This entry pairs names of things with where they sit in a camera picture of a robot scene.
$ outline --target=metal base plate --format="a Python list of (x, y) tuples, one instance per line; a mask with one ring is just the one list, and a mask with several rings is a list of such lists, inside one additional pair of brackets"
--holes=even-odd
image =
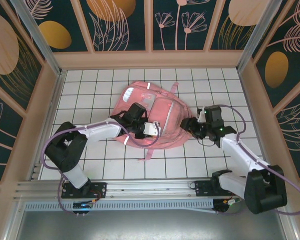
[(195, 194), (197, 197), (231, 196), (230, 191), (223, 189), (214, 190), (210, 181), (195, 181)]
[(101, 199), (105, 198), (106, 195), (106, 182), (92, 182), (90, 191), (86, 195), (82, 195), (81, 191), (76, 189), (72, 184), (63, 184), (63, 190), (61, 198), (63, 199), (97, 199), (101, 194)]

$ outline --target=purple cable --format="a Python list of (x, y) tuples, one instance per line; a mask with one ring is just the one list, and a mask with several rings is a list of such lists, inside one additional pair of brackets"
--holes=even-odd
[[(233, 108), (233, 107), (231, 107), (231, 106), (228, 106), (228, 105), (219, 105), (220, 107), (226, 107), (226, 108), (230, 108), (230, 109), (232, 109), (233, 111), (235, 111), (239, 116), (240, 116), (240, 118), (242, 118), (242, 121), (243, 121), (243, 131), (241, 131), (241, 132), (239, 132), (238, 134), (237, 134), (237, 136), (236, 136), (236, 141), (237, 141), (237, 143), (238, 143), (238, 145), (240, 146), (240, 148), (253, 160), (253, 161), (255, 161), (257, 164), (259, 164), (261, 167), (263, 167), (264, 169), (266, 169), (266, 170), (268, 170), (270, 173), (272, 173), (272, 174), (274, 174), (274, 175), (276, 175), (276, 176), (278, 176), (279, 178), (281, 178), (282, 180), (284, 180), (284, 181), (286, 181), (287, 183), (289, 183), (291, 186), (293, 186), (299, 193), (300, 193), (300, 187), (298, 187), (296, 184), (294, 184), (292, 181), (290, 181), (289, 179), (287, 179), (285, 176), (282, 176), (281, 174), (279, 174), (279, 173), (277, 173), (276, 171), (274, 171), (274, 170), (272, 170), (272, 169), (270, 169), (269, 167), (267, 167), (266, 165), (264, 165), (264, 164), (262, 164), (262, 163), (260, 163), (260, 162), (258, 162), (257, 161), (257, 159), (255, 159), (255, 157), (254, 156), (252, 156), (245, 148), (244, 148), (244, 146), (240, 143), (240, 135), (243, 133), (243, 132), (245, 132), (245, 130), (246, 130), (246, 122), (245, 122), (245, 120), (244, 120), (244, 118), (243, 118), (243, 116), (242, 116), (242, 114), (241, 113), (239, 113), (239, 111), (238, 110), (236, 110), (235, 108)], [(277, 212), (278, 214), (282, 214), (282, 215), (288, 215), (288, 216), (295, 216), (295, 215), (300, 215), (300, 211), (296, 211), (296, 212), (283, 212), (283, 211), (279, 211), (279, 210), (275, 210), (274, 209), (274, 211), (275, 212)]]
[(54, 134), (49, 140), (47, 140), (47, 142), (46, 142), (46, 143), (44, 144), (44, 146), (43, 146), (43, 149), (42, 149), (42, 152), (41, 152), (41, 162), (42, 162), (43, 166), (46, 167), (47, 169), (58, 170), (58, 171), (60, 172), (60, 174), (61, 174), (61, 180), (60, 180), (59, 187), (58, 187), (58, 202), (59, 202), (59, 205), (60, 205), (61, 209), (62, 209), (63, 211), (65, 211), (65, 212), (67, 212), (67, 213), (70, 213), (70, 214), (74, 214), (74, 215), (75, 215), (75, 213), (66, 210), (66, 209), (62, 206), (61, 198), (60, 198), (60, 189), (61, 189), (62, 181), (63, 181), (63, 179), (66, 179), (66, 180), (68, 180), (68, 179), (66, 178), (66, 176), (65, 176), (65, 175), (64, 175), (57, 167), (48, 166), (48, 165), (46, 164), (45, 159), (44, 159), (44, 153), (45, 153), (45, 150), (46, 150), (47, 146), (50, 144), (50, 142), (51, 142), (54, 138), (56, 138), (56, 137), (58, 137), (58, 136), (60, 136), (60, 135), (62, 135), (62, 134), (66, 134), (66, 133), (69, 133), (69, 132), (72, 132), (72, 131), (81, 131), (81, 130), (85, 130), (85, 129), (91, 129), (91, 128), (94, 128), (94, 127), (99, 127), (99, 126), (108, 125), (108, 124), (109, 124), (109, 125), (117, 125), (117, 126), (121, 127), (121, 128), (123, 129), (123, 131), (129, 136), (129, 138), (131, 139), (131, 141), (132, 141), (135, 145), (137, 145), (137, 146), (139, 146), (139, 147), (141, 147), (141, 148), (142, 148), (142, 147), (143, 147), (143, 148), (146, 148), (146, 147), (150, 147), (150, 146), (154, 145), (154, 144), (159, 140), (159, 137), (160, 137), (160, 129), (159, 129), (159, 125), (158, 125), (157, 123), (154, 123), (156, 129), (158, 130), (158, 135), (157, 135), (156, 139), (155, 139), (152, 143), (150, 143), (150, 144), (148, 144), (148, 145), (141, 145), (141, 144), (137, 143), (137, 142), (131, 137), (131, 135), (129, 134), (129, 132), (127, 131), (127, 129), (126, 129), (125, 127), (123, 127), (122, 125), (120, 125), (120, 124), (117, 123), (117, 122), (109, 122), (109, 123), (108, 123), (108, 122), (106, 122), (106, 121), (104, 121), (104, 122), (98, 122), (98, 123), (92, 124), (92, 125), (87, 126), (87, 127), (82, 126), (82, 127), (78, 127), (78, 128), (66, 129), (66, 130), (63, 130), (63, 131), (60, 131), (60, 132)]

